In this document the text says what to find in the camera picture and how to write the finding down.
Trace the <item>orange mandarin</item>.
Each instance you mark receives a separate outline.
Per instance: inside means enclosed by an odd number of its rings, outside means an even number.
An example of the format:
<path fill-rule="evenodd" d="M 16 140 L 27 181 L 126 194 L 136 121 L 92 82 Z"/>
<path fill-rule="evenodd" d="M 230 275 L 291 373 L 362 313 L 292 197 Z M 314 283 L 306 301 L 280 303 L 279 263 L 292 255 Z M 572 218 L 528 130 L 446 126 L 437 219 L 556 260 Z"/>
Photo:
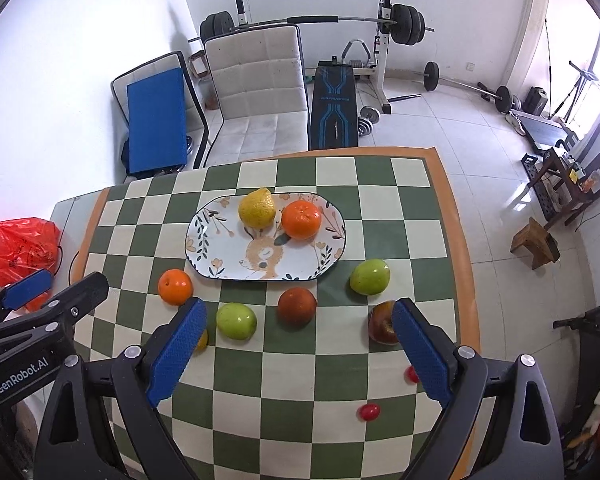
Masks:
<path fill-rule="evenodd" d="M 173 307 L 185 304 L 194 293 L 194 285 L 190 277 L 180 269 L 166 270 L 158 279 L 158 295 Z"/>

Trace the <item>yellow orange fruit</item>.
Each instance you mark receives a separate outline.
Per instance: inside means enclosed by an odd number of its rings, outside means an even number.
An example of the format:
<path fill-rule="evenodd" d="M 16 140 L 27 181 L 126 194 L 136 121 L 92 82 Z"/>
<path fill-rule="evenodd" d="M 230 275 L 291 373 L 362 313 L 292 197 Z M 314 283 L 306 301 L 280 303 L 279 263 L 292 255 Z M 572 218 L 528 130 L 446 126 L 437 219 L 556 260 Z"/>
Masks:
<path fill-rule="evenodd" d="M 204 349 L 207 348 L 207 346 L 208 346 L 208 340 L 209 340 L 208 330 L 204 330 L 202 332 L 200 338 L 198 339 L 195 351 L 196 352 L 204 351 Z"/>

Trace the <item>red cherry tomato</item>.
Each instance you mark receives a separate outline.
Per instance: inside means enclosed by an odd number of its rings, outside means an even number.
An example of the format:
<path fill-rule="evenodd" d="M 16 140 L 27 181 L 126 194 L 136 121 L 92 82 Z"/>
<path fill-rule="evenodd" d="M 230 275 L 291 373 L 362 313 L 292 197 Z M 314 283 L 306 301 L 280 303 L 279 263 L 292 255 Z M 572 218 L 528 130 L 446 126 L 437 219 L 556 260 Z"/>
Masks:
<path fill-rule="evenodd" d="M 381 407 L 377 403 L 368 402 L 358 409 L 358 418 L 363 422 L 372 422 L 378 419 Z"/>
<path fill-rule="evenodd" d="M 407 367 L 407 369 L 405 371 L 405 377 L 412 384 L 419 383 L 419 377 L 418 377 L 415 367 L 413 365 L 410 365 L 409 367 Z"/>

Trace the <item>green apple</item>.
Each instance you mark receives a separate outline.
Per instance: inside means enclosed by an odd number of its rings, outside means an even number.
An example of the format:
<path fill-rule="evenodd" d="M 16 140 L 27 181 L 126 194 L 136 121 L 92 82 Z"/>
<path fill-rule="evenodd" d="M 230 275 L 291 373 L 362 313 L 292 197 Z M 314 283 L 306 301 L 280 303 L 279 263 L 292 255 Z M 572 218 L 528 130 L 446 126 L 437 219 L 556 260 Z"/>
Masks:
<path fill-rule="evenodd" d="M 358 264 L 349 278 L 351 289 L 363 296 L 376 296 L 389 285 L 391 271 L 381 259 L 365 260 Z"/>
<path fill-rule="evenodd" d="M 227 338 L 247 340 L 256 332 L 257 315 L 245 304 L 229 302 L 216 312 L 216 327 Z"/>

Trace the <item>red brown apple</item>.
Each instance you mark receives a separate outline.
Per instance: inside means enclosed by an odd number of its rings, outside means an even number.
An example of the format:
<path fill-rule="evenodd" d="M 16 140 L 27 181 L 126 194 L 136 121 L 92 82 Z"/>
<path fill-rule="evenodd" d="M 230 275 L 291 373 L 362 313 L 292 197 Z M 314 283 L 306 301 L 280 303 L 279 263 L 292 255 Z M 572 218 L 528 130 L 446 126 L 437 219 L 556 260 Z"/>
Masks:
<path fill-rule="evenodd" d="M 392 322 L 392 311 L 395 303 L 394 300 L 384 301 L 381 304 L 376 304 L 370 310 L 367 331 L 372 341 L 386 346 L 394 346 L 399 343 Z"/>

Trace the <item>dark red orange fruit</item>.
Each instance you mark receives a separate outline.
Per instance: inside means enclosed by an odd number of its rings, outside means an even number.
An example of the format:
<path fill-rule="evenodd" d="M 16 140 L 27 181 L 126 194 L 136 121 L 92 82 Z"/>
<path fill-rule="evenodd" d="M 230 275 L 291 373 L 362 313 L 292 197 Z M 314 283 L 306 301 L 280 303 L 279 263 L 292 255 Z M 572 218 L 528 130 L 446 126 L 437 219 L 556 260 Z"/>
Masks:
<path fill-rule="evenodd" d="M 316 309 L 317 301 L 312 292 L 302 287 L 294 287 L 280 295 L 276 311 L 282 322 L 302 326 L 312 321 Z"/>

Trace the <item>red plastic bag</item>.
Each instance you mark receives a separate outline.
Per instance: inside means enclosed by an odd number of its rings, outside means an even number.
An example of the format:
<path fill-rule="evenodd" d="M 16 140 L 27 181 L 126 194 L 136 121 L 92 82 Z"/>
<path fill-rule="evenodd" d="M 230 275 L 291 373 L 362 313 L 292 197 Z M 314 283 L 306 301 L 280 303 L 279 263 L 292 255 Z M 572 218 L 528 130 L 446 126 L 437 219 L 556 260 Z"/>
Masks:
<path fill-rule="evenodd" d="M 0 287 L 38 270 L 54 273 L 59 241 L 60 229 L 53 221 L 35 217 L 0 221 Z"/>

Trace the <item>floral oval plate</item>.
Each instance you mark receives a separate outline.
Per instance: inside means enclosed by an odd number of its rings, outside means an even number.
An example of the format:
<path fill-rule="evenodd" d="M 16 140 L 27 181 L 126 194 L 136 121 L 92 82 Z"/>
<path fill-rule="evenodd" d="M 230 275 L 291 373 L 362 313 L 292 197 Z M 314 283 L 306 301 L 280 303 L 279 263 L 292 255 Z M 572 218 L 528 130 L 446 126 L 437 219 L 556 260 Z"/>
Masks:
<path fill-rule="evenodd" d="M 220 196 L 200 207 L 185 237 L 188 262 L 204 278 L 230 281 L 312 281 L 343 255 L 346 226 L 339 209 L 315 193 L 275 193 L 272 224 L 251 229 L 238 216 L 239 196 Z M 305 200 L 321 213 L 317 233 L 294 240 L 282 226 L 282 213 Z"/>

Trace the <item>green checkered tablecloth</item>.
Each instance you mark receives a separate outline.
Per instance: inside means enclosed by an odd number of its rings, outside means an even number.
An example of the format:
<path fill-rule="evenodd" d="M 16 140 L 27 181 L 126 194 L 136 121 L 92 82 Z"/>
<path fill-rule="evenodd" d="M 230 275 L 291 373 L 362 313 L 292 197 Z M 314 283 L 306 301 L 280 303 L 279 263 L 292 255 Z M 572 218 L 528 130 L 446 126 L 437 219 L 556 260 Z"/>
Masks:
<path fill-rule="evenodd" d="M 185 237 L 197 210 L 220 196 L 267 188 L 315 193 L 346 226 L 340 259 L 312 281 L 204 278 Z M 363 296 L 349 285 L 365 260 L 388 264 L 388 287 Z M 257 315 L 250 339 L 208 327 L 174 393 L 159 404 L 166 429 L 201 479 L 394 479 L 416 456 L 440 408 L 405 377 L 399 346 L 372 341 L 370 310 L 411 298 L 449 337 L 476 346 L 474 277 L 449 178 L 431 148 L 358 148 L 238 162 L 106 188 L 91 209 L 73 273 L 102 272 L 106 301 L 76 326 L 84 358 L 116 356 L 171 321 L 158 295 L 164 271 L 180 269 L 210 314 L 229 302 Z M 312 321 L 277 316 L 286 290 L 309 289 Z M 363 422 L 358 409 L 381 407 Z"/>

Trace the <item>small wooden stool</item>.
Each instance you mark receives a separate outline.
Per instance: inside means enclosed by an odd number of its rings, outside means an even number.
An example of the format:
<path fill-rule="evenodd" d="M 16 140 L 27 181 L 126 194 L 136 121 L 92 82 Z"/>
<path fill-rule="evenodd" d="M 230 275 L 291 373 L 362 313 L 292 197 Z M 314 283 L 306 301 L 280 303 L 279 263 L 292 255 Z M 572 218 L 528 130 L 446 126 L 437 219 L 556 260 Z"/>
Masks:
<path fill-rule="evenodd" d="M 531 255 L 533 271 L 549 263 L 556 263 L 560 259 L 557 240 L 533 218 L 530 218 L 528 223 L 513 236 L 509 251 L 516 254 L 521 248 Z"/>

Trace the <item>dark wooden side table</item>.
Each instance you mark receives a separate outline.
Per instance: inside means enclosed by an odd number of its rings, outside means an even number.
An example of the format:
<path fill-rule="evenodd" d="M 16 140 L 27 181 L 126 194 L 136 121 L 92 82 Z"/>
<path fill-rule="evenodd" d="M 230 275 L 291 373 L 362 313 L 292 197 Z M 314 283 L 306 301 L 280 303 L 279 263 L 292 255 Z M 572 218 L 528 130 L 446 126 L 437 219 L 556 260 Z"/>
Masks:
<path fill-rule="evenodd" d="M 566 202 L 558 209 L 552 206 L 545 215 L 547 231 L 559 222 L 569 226 L 600 199 L 600 123 L 583 143 L 567 129 L 565 140 L 558 140 L 543 153 L 542 166 L 530 174 L 527 188 L 532 190 L 549 176 L 556 179 L 553 191 L 563 190 Z"/>

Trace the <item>white padded chair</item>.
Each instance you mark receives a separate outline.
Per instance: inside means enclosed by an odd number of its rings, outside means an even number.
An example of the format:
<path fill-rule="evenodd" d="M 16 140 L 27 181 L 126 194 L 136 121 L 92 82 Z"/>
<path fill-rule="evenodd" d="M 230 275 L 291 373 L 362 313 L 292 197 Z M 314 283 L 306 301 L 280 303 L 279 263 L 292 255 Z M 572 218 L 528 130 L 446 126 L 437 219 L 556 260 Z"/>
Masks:
<path fill-rule="evenodd" d="M 297 26 L 215 37 L 207 41 L 206 55 L 222 115 L 204 160 L 207 167 L 309 148 L 309 100 Z"/>

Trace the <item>black blue weight bench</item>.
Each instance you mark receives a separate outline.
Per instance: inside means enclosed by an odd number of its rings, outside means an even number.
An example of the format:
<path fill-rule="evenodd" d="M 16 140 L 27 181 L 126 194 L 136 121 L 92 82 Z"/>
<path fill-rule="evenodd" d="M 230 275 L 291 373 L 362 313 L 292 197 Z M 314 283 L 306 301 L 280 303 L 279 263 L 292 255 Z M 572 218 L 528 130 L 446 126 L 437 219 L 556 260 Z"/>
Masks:
<path fill-rule="evenodd" d="M 347 64 L 321 61 L 313 83 L 309 150 L 356 148 L 358 107 L 353 68 Z"/>

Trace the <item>floor barbell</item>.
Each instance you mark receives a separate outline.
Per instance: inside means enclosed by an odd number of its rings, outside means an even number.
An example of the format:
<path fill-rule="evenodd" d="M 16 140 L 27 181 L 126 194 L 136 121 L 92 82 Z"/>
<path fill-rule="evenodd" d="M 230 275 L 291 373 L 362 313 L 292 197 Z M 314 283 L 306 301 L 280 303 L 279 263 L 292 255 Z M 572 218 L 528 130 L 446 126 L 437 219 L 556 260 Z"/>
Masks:
<path fill-rule="evenodd" d="M 424 88 L 428 92 L 433 92 L 438 88 L 440 82 L 477 92 L 480 96 L 486 96 L 494 101 L 496 109 L 502 114 L 509 113 L 513 108 L 513 95 L 506 86 L 499 86 L 496 90 L 491 90 L 481 82 L 478 82 L 478 84 L 465 84 L 455 79 L 446 78 L 440 75 L 439 65 L 434 61 L 429 61 L 422 72 Z"/>

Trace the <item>dumbbell on floor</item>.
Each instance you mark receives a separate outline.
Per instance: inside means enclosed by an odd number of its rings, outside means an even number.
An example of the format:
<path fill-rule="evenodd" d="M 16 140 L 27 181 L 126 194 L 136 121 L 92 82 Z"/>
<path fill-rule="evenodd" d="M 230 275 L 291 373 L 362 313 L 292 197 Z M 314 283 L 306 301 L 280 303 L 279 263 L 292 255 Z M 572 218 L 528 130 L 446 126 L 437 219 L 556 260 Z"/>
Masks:
<path fill-rule="evenodd" d="M 369 136 L 373 132 L 374 125 L 380 122 L 380 111 L 372 106 L 364 105 L 358 114 L 358 136 Z"/>

